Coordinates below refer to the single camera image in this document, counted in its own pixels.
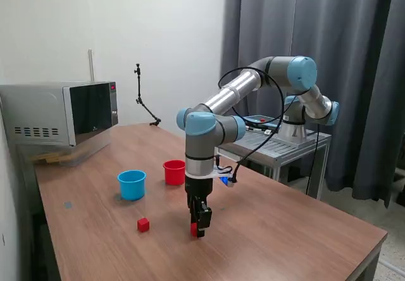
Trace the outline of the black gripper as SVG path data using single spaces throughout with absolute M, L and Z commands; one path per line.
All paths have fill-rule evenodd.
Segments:
M 190 211 L 190 223 L 197 223 L 197 237 L 204 237 L 205 229 L 210 226 L 212 210 L 206 204 L 207 197 L 212 193 L 213 179 L 185 178 L 185 191 L 187 193 Z

